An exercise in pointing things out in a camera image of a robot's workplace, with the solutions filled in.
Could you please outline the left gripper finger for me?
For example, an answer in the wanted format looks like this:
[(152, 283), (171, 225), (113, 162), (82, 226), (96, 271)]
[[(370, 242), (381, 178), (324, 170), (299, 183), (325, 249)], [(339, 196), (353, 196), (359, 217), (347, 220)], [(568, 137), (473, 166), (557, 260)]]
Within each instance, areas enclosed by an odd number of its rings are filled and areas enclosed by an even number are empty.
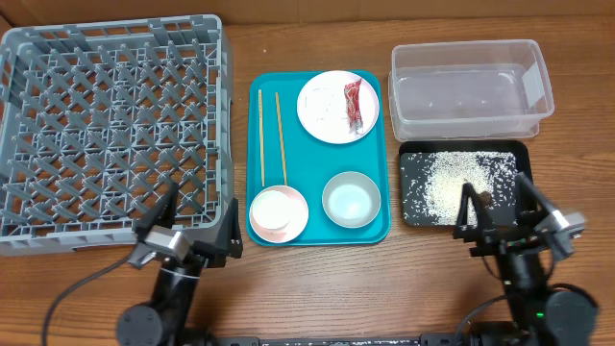
[(175, 224), (178, 195), (179, 185), (172, 182), (157, 203), (134, 223), (134, 233), (138, 242), (143, 242), (155, 226), (172, 228)]
[(239, 225), (238, 200), (232, 199), (225, 217), (218, 230), (215, 242), (215, 258), (240, 259), (243, 253), (243, 241)]

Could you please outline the white cup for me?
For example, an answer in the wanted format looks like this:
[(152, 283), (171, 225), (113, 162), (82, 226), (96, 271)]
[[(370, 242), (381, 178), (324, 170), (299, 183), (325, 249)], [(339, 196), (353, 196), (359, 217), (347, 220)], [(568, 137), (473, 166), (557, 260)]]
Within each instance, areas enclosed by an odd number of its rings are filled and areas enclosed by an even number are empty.
[(289, 223), (289, 202), (283, 192), (264, 190), (253, 201), (251, 214), (258, 226), (277, 232)]

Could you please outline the red snack wrapper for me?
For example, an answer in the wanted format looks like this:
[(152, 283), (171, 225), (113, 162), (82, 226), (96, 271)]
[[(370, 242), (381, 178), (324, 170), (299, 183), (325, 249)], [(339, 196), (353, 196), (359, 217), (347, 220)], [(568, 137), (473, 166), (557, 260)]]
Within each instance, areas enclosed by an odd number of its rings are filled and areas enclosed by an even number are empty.
[(344, 86), (348, 123), (350, 129), (355, 133), (359, 132), (363, 124), (359, 104), (359, 91), (361, 83), (362, 80), (358, 79)]

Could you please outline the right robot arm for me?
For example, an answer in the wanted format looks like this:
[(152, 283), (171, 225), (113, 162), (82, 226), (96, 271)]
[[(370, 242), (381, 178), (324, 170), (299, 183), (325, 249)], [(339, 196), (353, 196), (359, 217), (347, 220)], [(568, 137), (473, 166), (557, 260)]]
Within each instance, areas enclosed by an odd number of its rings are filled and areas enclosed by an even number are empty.
[(474, 308), (456, 327), (454, 345), (587, 345), (599, 304), (573, 284), (551, 284), (555, 265), (574, 252), (585, 229), (580, 212), (564, 213), (523, 173), (515, 177), (516, 224), (497, 227), (474, 187), (462, 186), (453, 238), (474, 246), (470, 255), (495, 259), (504, 294)]

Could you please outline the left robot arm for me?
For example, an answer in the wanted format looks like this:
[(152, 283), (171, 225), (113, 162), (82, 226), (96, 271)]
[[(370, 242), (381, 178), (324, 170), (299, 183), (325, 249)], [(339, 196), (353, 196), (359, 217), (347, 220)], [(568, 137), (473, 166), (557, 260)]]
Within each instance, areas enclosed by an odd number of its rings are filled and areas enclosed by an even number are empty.
[(210, 331), (190, 329), (185, 322), (201, 272), (242, 256), (238, 201), (232, 198), (222, 220), (213, 226), (179, 230), (174, 227), (179, 192), (179, 185), (171, 184), (133, 226), (136, 245), (127, 263), (140, 269), (158, 260), (160, 271), (150, 299), (119, 317), (116, 339), (122, 345), (216, 343)]

